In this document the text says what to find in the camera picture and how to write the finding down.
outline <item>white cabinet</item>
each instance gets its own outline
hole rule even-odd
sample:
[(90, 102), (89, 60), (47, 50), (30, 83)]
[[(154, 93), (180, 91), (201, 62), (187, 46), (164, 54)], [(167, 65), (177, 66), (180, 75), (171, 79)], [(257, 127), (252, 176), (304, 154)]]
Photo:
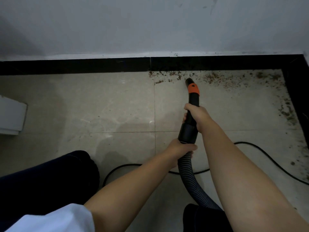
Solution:
[(23, 129), (27, 105), (0, 95), (0, 134), (18, 135)]

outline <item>person's left arm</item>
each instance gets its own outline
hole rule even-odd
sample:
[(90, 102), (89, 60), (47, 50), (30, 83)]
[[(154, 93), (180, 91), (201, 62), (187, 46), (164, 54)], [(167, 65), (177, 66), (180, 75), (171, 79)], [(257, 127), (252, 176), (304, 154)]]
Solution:
[(125, 231), (177, 160), (196, 149), (175, 139), (161, 154), (98, 191), (84, 204), (92, 213), (96, 232)]

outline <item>white sleeve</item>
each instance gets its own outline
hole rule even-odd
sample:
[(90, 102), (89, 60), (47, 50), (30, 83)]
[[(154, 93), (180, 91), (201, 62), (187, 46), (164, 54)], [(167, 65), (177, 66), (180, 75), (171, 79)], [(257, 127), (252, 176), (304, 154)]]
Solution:
[(95, 232), (91, 212), (69, 204), (44, 216), (25, 215), (6, 232)]

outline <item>orange collar on vacuum nozzle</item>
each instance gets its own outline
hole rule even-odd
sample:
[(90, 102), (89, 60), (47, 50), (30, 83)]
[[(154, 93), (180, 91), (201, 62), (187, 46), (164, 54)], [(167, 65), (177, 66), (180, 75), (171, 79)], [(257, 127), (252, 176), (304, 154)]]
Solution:
[(198, 89), (198, 86), (195, 83), (191, 83), (188, 85), (188, 91), (189, 93), (197, 93), (198, 95), (200, 95), (200, 90)]

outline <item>person's leg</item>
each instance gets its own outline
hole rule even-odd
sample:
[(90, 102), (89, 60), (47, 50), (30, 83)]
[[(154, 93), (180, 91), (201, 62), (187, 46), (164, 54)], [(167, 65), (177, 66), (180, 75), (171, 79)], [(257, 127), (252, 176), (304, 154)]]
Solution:
[(45, 215), (70, 203), (84, 204), (99, 186), (96, 164), (74, 151), (44, 164), (0, 178), (1, 225), (23, 215)]
[(183, 232), (233, 231), (224, 211), (188, 204), (183, 212)]

